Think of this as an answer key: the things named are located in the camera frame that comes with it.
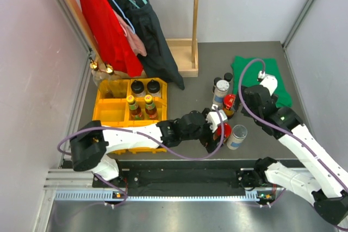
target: black pants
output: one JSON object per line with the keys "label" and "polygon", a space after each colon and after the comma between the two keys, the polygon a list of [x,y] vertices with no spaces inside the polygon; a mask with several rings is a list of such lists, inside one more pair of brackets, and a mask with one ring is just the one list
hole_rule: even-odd
{"label": "black pants", "polygon": [[[147,56],[138,55],[148,77],[159,77],[166,82],[176,83],[184,90],[184,80],[179,74],[178,66],[169,50],[156,13],[150,2],[134,0],[140,7],[136,8],[129,0],[115,0],[126,17],[134,26],[135,32],[145,45]],[[120,15],[112,0],[108,0],[112,8]]]}

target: wall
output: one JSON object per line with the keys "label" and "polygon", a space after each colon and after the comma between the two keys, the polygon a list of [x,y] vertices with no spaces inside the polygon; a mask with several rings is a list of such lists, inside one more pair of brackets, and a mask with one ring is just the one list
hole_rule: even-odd
{"label": "wall", "polygon": [[0,231],[30,231],[85,51],[55,0],[0,0]]}
{"label": "wall", "polygon": [[347,32],[347,0],[316,0],[288,53],[315,137],[348,171]]}
{"label": "wall", "polygon": [[[150,2],[166,37],[192,37],[193,0]],[[305,2],[306,0],[200,0],[198,41],[284,41]]]}

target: black cap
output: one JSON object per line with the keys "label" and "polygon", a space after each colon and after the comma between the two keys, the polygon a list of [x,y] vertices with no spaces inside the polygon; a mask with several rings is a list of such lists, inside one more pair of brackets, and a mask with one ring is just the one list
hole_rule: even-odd
{"label": "black cap", "polygon": [[233,79],[233,74],[231,74],[231,73],[225,73],[225,75],[223,76],[223,79],[224,79],[225,81],[230,82],[230,81],[232,81],[232,79]]}
{"label": "black cap", "polygon": [[222,80],[221,77],[216,77],[214,79],[214,85],[216,85],[218,83],[218,81]]}
{"label": "black cap", "polygon": [[130,88],[132,88],[132,92],[136,94],[142,93],[145,89],[144,84],[141,81],[137,81],[137,80],[132,82],[132,84],[130,85]]}
{"label": "black cap", "polygon": [[159,82],[155,80],[149,81],[146,86],[149,93],[156,93],[160,90]]}

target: green cloth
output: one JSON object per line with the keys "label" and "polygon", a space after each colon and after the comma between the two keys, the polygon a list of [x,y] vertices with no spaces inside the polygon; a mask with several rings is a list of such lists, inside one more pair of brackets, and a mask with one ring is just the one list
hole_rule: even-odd
{"label": "green cloth", "polygon": [[[243,57],[235,57],[234,62],[231,64],[234,74],[234,85],[233,85],[233,93],[236,94],[238,92],[238,82],[241,75],[241,72],[245,68],[245,66],[255,58],[244,59]],[[278,81],[278,87],[275,91],[275,94],[278,95],[277,107],[288,106],[291,107],[293,101],[291,100],[290,94],[286,91],[283,79],[281,77],[281,73],[278,69],[277,61],[274,58],[262,59],[266,63],[266,73],[272,76],[275,76]],[[262,64],[260,62],[256,62],[249,67],[246,71],[242,85],[250,87],[253,85],[259,84],[257,80],[257,75],[259,71],[262,70]]]}

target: red garment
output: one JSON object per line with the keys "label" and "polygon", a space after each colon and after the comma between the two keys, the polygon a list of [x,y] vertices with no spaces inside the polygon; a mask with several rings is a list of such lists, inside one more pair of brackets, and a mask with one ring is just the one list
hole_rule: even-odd
{"label": "red garment", "polygon": [[107,0],[80,0],[82,13],[99,45],[101,59],[114,70],[139,76],[142,65],[129,46]]}

